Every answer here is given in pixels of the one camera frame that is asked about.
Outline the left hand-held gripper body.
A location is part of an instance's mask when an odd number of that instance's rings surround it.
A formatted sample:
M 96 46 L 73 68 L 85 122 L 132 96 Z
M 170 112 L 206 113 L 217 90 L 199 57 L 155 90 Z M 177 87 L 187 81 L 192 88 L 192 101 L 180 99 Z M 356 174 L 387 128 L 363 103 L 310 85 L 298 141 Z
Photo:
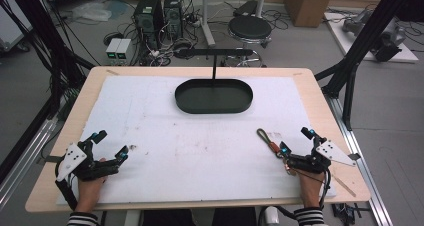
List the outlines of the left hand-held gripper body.
M 116 153 L 114 159 L 102 162 L 93 158 L 93 145 L 101 140 L 102 137 L 89 137 L 85 141 L 71 143 L 57 164 L 56 180 L 63 181 L 73 174 L 82 181 L 92 181 L 116 174 L 120 167 L 120 153 Z

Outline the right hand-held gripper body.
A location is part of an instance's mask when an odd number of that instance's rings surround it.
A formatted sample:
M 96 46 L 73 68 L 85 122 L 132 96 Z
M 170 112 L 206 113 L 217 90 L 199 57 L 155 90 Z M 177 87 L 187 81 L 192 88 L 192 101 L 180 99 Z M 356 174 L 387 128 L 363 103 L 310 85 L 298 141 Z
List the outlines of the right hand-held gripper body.
M 348 155 L 333 141 L 314 137 L 313 148 L 308 155 L 302 156 L 291 153 L 290 157 L 285 159 L 290 168 L 320 174 L 325 172 L 332 162 L 355 166 L 357 160 L 351 160 Z

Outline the keychain with olive strap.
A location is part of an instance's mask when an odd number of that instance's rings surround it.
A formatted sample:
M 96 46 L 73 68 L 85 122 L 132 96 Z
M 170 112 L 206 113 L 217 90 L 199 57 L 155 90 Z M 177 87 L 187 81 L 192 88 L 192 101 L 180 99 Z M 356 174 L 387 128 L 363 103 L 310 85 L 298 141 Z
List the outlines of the keychain with olive strap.
M 284 166 L 287 174 L 295 176 L 296 172 L 291 169 L 286 163 L 286 159 L 284 158 L 280 147 L 269 138 L 268 134 L 262 128 L 257 129 L 256 133 L 261 138 L 261 140 L 265 142 L 269 149 L 275 154 L 275 156 L 284 161 Z

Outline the person's left hand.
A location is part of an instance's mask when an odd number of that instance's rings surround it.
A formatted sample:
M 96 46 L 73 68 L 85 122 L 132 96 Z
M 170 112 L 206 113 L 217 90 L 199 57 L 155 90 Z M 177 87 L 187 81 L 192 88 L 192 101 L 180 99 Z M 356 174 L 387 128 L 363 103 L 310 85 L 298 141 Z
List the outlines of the person's left hand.
M 79 198 L 75 212 L 92 213 L 100 198 L 100 191 L 107 177 L 92 181 L 78 181 Z

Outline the thin wooden stick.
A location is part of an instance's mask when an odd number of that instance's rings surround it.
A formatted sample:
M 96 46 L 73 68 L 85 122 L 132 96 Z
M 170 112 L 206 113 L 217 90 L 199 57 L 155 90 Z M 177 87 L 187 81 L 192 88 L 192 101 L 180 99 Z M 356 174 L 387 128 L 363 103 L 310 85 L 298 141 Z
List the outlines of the thin wooden stick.
M 340 178 L 335 176 L 334 174 L 331 174 L 332 178 L 341 186 L 343 187 L 350 195 L 353 197 L 356 197 L 357 194 L 347 185 L 345 184 Z

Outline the white foam mat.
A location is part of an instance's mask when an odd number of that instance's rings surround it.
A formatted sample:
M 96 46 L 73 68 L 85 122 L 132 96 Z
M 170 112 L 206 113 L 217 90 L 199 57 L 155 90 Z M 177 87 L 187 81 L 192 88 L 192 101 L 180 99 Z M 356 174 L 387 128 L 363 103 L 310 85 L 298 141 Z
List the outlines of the white foam mat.
M 183 203 L 298 197 L 297 178 L 256 131 L 306 155 L 312 143 L 303 102 L 290 77 L 247 77 L 251 106 L 236 114 L 188 114 L 176 105 L 181 77 L 109 76 L 82 136 L 106 131 L 93 148 L 111 159 L 129 148 L 119 172 L 108 177 L 100 201 Z

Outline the white floor platform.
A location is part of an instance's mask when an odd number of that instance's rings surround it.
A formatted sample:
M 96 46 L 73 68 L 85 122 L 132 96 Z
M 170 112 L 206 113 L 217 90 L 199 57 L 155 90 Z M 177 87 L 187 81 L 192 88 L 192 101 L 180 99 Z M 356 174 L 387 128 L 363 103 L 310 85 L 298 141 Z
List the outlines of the white floor platform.
M 336 39 L 342 53 L 347 54 L 348 50 L 351 48 L 356 37 L 351 32 L 344 32 L 342 30 L 344 17 L 340 13 L 325 13 L 325 19 L 327 20 L 327 25 L 332 31 L 332 35 Z M 419 59 L 414 55 L 414 53 L 409 50 L 403 43 L 399 45 L 401 49 L 396 55 L 394 55 L 390 62 L 397 63 L 416 63 Z

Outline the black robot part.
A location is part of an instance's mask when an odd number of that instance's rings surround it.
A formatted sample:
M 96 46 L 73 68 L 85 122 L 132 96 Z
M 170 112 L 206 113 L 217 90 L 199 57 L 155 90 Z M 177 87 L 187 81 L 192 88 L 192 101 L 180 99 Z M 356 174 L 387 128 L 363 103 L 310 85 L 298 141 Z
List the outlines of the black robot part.
M 370 52 L 377 61 L 387 62 L 401 52 L 399 45 L 406 39 L 405 28 L 392 19 L 378 37 Z

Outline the black round stool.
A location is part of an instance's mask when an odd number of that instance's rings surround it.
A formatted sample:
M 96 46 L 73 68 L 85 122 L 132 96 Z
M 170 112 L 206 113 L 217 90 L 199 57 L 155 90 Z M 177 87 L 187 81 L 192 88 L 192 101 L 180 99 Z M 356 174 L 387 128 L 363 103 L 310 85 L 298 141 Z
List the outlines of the black round stool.
M 237 16 L 228 23 L 229 35 L 242 43 L 242 50 L 247 50 L 251 44 L 266 48 L 271 41 L 271 32 L 270 24 L 266 20 L 255 16 Z M 261 55 L 255 50 L 252 51 L 251 56 L 225 56 L 222 63 L 225 66 L 236 67 L 250 67 L 254 63 L 256 67 L 265 67 Z

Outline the grey robot part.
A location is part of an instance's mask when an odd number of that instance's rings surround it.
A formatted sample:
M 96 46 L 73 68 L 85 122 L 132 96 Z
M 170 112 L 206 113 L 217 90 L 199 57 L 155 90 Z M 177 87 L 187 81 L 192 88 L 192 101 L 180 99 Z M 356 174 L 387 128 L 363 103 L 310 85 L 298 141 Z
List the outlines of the grey robot part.
M 346 18 L 342 26 L 342 31 L 351 32 L 355 36 L 358 36 L 359 33 L 364 28 L 365 24 L 368 22 L 371 15 L 372 15 L 372 11 L 363 10 L 360 14 L 358 14 L 355 17 Z

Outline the clear plastic bag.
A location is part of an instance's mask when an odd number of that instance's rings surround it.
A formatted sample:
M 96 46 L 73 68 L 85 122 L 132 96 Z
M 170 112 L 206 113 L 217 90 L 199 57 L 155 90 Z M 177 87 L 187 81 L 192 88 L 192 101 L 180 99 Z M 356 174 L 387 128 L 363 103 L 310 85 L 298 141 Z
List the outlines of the clear plastic bag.
M 112 16 L 112 12 L 106 10 L 103 3 L 85 3 L 75 7 L 72 12 L 75 18 L 84 18 L 98 22 L 107 22 Z

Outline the black computer tower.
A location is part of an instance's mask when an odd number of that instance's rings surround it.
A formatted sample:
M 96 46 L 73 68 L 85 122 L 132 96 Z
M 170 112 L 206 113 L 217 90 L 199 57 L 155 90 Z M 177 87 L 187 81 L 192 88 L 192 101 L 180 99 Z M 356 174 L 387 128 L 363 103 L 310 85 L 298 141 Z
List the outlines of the black computer tower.
M 181 0 L 164 0 L 164 16 L 169 40 L 183 36 L 182 2 Z
M 133 16 L 144 42 L 150 49 L 159 49 L 159 32 L 164 26 L 161 0 L 140 0 Z

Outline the black flat device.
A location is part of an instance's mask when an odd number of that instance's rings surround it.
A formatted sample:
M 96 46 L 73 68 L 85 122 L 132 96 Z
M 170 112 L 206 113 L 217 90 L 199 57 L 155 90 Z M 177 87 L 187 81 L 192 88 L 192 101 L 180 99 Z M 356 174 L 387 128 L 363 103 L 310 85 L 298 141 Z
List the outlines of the black flat device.
M 256 0 L 249 0 L 236 8 L 233 12 L 234 17 L 238 16 L 249 16 L 253 15 L 256 12 L 257 8 L 257 1 Z

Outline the grey desk leg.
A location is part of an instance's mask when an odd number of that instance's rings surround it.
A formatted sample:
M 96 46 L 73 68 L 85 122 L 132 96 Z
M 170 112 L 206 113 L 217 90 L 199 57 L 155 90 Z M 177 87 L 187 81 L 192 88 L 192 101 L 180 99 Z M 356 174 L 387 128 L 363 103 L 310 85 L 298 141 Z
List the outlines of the grey desk leg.
M 201 27 L 209 48 L 213 48 L 216 43 L 208 24 L 208 0 L 202 0 Z

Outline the aluminium rail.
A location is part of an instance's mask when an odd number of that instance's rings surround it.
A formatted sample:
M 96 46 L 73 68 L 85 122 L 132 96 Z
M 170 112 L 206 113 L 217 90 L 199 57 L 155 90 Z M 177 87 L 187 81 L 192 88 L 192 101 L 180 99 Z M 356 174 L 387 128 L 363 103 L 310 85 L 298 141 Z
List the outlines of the aluminium rail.
M 14 161 L 13 167 L 0 184 L 0 211 L 2 211 L 10 201 L 15 190 L 22 182 L 31 166 L 34 164 L 42 147 L 47 143 L 50 136 L 57 127 L 56 118 L 45 120 L 33 134 L 29 141 L 24 144 L 23 153 Z
M 326 96 L 325 99 L 333 113 L 333 116 L 350 152 L 362 154 L 354 132 L 349 131 L 348 127 L 342 120 L 343 110 L 340 101 L 338 99 L 329 98 L 328 96 Z M 376 224 L 378 226 L 394 226 L 364 157 L 361 157 L 359 160 L 357 160 L 357 166 L 370 192 L 370 199 L 368 204 Z

